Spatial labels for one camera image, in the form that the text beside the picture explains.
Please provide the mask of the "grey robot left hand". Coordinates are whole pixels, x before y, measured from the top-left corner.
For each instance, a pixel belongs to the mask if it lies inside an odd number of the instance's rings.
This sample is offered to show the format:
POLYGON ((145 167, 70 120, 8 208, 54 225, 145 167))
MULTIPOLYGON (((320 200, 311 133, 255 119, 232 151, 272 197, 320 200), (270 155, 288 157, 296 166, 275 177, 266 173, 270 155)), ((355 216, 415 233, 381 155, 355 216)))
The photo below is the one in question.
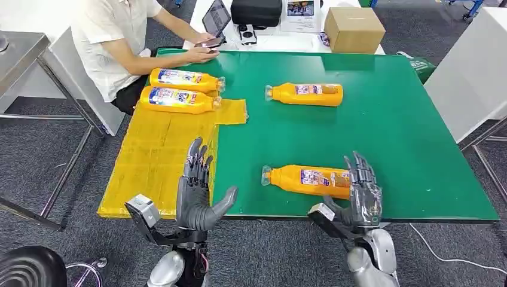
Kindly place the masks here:
POLYGON ((176 221, 180 227, 196 231, 212 230, 217 222, 233 207, 238 187, 231 186, 222 200, 210 204, 209 176, 211 155, 201 137, 195 138, 187 151, 184 171, 178 182, 176 221))

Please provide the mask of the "person's left hand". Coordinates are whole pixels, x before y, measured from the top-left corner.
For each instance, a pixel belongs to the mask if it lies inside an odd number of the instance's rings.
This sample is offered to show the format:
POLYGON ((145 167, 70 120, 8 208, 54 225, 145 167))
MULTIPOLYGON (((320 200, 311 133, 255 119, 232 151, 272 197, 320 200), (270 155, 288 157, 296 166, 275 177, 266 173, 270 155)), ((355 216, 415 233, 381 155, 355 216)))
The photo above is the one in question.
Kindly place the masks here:
POLYGON ((187 41, 189 41, 192 44, 199 44, 202 42, 206 42, 212 39, 215 39, 216 37, 209 34, 209 33, 200 33, 200 32, 193 32, 187 41))

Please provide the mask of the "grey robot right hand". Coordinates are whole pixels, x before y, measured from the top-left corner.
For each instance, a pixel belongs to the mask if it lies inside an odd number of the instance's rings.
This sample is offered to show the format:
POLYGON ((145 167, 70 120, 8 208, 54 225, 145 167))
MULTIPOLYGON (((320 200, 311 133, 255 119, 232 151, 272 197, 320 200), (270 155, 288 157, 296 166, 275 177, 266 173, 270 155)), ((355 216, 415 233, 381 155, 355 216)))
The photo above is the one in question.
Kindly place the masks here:
POLYGON ((378 228, 383 205, 382 187, 377 185, 374 169, 357 151, 353 151, 355 162, 352 164, 344 157, 350 179, 350 206, 337 205, 332 197, 323 196, 323 202, 335 213, 335 219, 349 227, 378 228))

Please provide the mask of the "person's right hand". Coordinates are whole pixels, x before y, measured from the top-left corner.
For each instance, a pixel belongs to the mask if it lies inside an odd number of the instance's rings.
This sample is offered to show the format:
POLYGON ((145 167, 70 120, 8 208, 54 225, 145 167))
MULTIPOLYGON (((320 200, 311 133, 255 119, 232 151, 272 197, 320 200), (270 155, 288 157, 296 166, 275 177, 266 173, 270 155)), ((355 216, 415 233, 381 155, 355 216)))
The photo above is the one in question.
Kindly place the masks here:
POLYGON ((184 59, 185 63, 187 64, 206 63, 216 58, 218 54, 218 50, 213 50, 206 47, 194 47, 184 53, 184 59))

